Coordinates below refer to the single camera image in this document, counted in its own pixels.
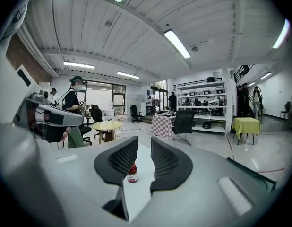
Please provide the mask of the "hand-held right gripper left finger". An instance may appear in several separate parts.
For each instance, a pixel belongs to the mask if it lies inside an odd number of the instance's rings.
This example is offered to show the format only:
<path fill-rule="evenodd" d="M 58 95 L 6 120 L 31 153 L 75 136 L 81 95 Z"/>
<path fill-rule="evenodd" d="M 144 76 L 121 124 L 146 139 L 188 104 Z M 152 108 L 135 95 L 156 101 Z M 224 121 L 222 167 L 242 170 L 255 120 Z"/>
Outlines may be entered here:
<path fill-rule="evenodd" d="M 56 151 L 37 143 L 42 227 L 128 227 L 123 181 L 137 158 L 137 137 Z"/>

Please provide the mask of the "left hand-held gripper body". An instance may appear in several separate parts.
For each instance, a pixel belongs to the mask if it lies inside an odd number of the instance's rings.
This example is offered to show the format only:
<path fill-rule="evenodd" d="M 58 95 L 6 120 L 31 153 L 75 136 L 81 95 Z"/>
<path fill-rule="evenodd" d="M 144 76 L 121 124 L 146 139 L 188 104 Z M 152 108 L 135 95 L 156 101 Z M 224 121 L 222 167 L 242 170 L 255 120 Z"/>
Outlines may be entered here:
<path fill-rule="evenodd" d="M 25 97 L 14 116 L 13 123 L 49 143 L 64 142 L 66 126 L 63 125 L 63 112 L 49 104 L 48 91 L 35 82 L 23 65 L 16 73 L 26 87 Z"/>

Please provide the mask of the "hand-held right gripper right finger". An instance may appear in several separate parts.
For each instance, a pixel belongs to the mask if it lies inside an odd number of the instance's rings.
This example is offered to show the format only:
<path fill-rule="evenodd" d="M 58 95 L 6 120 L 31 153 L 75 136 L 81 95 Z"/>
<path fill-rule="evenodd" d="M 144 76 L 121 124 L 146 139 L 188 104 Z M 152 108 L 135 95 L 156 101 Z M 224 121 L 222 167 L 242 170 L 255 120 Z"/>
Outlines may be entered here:
<path fill-rule="evenodd" d="M 226 158 L 151 139 L 155 180 L 136 227 L 253 227 L 271 207 L 267 192 Z"/>

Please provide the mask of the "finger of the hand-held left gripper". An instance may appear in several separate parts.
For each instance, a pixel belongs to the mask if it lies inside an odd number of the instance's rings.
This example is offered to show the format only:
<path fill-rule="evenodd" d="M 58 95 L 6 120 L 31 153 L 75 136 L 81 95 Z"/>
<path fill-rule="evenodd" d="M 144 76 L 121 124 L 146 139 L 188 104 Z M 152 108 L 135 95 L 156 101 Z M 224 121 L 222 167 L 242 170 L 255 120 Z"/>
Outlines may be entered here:
<path fill-rule="evenodd" d="M 35 111 L 35 121 L 54 127 L 76 127 L 83 123 L 83 116 L 50 105 L 39 104 Z"/>

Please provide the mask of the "red round object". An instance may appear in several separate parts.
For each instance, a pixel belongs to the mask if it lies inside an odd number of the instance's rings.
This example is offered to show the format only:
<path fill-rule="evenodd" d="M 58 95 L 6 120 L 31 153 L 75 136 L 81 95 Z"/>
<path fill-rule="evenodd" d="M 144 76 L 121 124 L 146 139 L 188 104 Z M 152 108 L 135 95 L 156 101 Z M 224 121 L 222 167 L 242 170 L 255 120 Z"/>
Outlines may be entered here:
<path fill-rule="evenodd" d="M 127 175 L 127 181 L 129 183 L 136 183 L 138 181 L 138 175 L 137 175 L 137 166 L 135 163 L 130 168 L 130 171 Z"/>

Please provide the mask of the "person's left hand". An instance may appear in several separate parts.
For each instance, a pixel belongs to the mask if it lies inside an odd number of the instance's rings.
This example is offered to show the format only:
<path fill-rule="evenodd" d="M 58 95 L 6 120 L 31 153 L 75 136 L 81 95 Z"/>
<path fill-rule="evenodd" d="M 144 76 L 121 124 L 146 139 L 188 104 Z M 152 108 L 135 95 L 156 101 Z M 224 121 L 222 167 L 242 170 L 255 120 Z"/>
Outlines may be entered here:
<path fill-rule="evenodd" d="M 70 132 L 71 132 L 71 128 L 67 127 L 66 130 L 64 131 L 63 135 L 62 135 L 61 141 L 65 141 Z"/>

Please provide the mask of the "black office chair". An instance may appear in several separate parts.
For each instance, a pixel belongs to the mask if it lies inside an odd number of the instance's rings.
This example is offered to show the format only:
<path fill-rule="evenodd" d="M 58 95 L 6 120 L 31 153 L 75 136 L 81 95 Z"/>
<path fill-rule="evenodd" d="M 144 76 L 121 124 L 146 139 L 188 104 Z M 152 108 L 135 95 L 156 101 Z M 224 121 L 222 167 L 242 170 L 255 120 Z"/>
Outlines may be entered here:
<path fill-rule="evenodd" d="M 134 122 L 137 122 L 137 123 L 140 123 L 141 122 L 141 112 L 138 112 L 137 110 L 137 106 L 136 105 L 131 105 L 130 107 L 130 112 L 131 112 L 131 122 L 134 123 Z"/>
<path fill-rule="evenodd" d="M 98 122 L 102 122 L 102 111 L 99 109 L 99 107 L 97 105 L 94 105 L 91 107 L 90 109 L 90 114 L 91 117 L 94 121 L 94 123 L 98 123 Z M 91 130 L 93 130 L 93 127 L 89 127 L 89 126 L 80 126 L 80 133 L 82 136 L 82 139 L 84 142 L 88 142 L 90 145 L 92 145 L 92 142 L 90 141 L 90 137 L 84 137 L 83 135 L 86 133 L 89 133 Z M 100 130 L 96 130 L 98 131 L 95 135 L 94 138 L 96 138 L 96 136 L 99 136 L 99 143 L 101 143 L 101 141 L 103 140 L 103 132 Z"/>
<path fill-rule="evenodd" d="M 173 120 L 172 131 L 175 135 L 184 135 L 184 141 L 191 145 L 187 141 L 187 134 L 193 132 L 193 121 L 194 121 L 195 111 L 194 110 L 179 110 Z"/>

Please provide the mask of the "round wooden table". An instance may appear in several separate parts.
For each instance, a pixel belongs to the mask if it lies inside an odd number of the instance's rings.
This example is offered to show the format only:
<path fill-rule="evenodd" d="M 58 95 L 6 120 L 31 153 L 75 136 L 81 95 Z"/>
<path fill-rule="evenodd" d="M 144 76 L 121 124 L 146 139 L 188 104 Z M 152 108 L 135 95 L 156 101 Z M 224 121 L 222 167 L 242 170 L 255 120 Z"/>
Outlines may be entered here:
<path fill-rule="evenodd" d="M 123 126 L 123 122 L 119 121 L 102 121 L 92 125 L 92 128 L 99 132 L 98 143 L 102 142 L 102 134 L 104 131 L 110 131 L 112 133 L 112 140 L 116 140 L 115 130 Z"/>

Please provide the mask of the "checkered tablecloth table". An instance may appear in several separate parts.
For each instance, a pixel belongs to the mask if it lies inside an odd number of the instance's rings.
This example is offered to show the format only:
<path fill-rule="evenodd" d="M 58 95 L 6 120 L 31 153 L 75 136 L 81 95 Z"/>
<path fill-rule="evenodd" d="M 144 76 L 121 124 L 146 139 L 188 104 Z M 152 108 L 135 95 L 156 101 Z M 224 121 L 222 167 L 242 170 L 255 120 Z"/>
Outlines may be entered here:
<path fill-rule="evenodd" d="M 154 115 L 151 123 L 151 135 L 171 140 L 173 138 L 172 119 L 175 116 L 157 116 Z"/>

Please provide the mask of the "black-framed window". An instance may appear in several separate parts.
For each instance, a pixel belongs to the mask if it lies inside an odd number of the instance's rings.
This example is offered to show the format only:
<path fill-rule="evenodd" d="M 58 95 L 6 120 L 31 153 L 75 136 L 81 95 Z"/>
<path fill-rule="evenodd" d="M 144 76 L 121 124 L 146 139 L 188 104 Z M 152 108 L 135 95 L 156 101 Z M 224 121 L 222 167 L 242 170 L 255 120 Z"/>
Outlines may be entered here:
<path fill-rule="evenodd" d="M 103 115 L 117 116 L 125 113 L 126 87 L 118 84 L 88 81 L 84 99 L 88 105 L 97 105 Z"/>

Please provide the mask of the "person's grey t-shirt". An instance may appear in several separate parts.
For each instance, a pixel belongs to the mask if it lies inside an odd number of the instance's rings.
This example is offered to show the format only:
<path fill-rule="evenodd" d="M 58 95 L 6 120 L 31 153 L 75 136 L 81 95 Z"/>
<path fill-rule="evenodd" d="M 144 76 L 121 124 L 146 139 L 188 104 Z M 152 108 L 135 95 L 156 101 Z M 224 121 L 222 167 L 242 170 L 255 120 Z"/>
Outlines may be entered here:
<path fill-rule="evenodd" d="M 25 84 L 6 58 L 21 22 L 13 18 L 29 0 L 0 0 L 0 216 L 7 227 L 42 227 L 42 176 L 39 150 L 31 132 L 16 126 L 14 116 L 25 97 Z"/>

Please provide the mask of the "white shelving rack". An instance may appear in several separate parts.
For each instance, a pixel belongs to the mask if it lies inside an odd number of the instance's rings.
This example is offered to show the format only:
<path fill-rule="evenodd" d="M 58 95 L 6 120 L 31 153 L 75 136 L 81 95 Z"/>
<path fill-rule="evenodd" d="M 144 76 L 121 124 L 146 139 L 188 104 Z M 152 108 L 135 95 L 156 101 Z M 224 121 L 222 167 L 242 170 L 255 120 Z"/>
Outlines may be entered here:
<path fill-rule="evenodd" d="M 232 120 L 232 95 L 221 78 L 178 83 L 173 86 L 177 110 L 194 111 L 194 131 L 227 135 Z"/>

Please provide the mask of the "yellow tablecloth table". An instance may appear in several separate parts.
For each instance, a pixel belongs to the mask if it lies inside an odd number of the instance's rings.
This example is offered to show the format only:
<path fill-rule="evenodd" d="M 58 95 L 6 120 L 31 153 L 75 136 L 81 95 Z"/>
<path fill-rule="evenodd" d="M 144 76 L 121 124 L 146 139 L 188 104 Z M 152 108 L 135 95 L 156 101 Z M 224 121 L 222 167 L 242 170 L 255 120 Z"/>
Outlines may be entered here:
<path fill-rule="evenodd" d="M 246 138 L 249 134 L 252 135 L 252 144 L 254 145 L 254 138 L 255 136 L 258 136 L 261 131 L 261 124 L 260 121 L 251 118 L 251 117 L 236 117 L 234 119 L 234 122 L 232 124 L 232 130 L 235 132 L 235 135 L 238 138 L 238 143 L 240 142 L 240 139 L 243 134 L 246 134 Z"/>

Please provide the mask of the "black metal staircase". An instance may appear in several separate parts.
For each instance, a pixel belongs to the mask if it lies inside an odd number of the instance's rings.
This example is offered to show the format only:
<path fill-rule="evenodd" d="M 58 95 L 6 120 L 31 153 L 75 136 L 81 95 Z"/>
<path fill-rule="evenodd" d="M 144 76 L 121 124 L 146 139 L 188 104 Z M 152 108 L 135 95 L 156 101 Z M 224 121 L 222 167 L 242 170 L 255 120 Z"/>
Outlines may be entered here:
<path fill-rule="evenodd" d="M 243 79 L 243 77 L 248 74 L 248 72 L 250 71 L 250 69 L 252 67 L 253 67 L 253 65 L 242 65 L 238 69 L 238 71 L 234 73 L 234 80 L 235 80 L 235 83 L 236 83 L 236 88 L 238 88 L 239 82 L 241 83 L 241 80 Z M 253 112 L 253 110 L 251 109 L 251 107 L 249 105 L 249 112 L 248 112 L 246 117 L 254 117 L 254 116 L 255 116 L 254 112 Z"/>

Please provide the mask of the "black side chair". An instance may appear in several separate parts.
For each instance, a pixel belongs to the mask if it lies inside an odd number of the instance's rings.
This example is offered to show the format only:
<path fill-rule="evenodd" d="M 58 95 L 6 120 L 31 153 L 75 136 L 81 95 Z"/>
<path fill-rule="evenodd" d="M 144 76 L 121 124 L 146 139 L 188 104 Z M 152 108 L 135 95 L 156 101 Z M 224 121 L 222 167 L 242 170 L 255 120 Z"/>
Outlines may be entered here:
<path fill-rule="evenodd" d="M 286 114 L 288 114 L 288 113 L 290 112 L 290 110 L 291 110 L 291 102 L 288 101 L 288 102 L 286 102 L 286 104 L 284 105 L 284 110 L 282 110 L 282 111 L 280 112 L 280 117 L 281 117 L 281 118 L 285 118 Z"/>

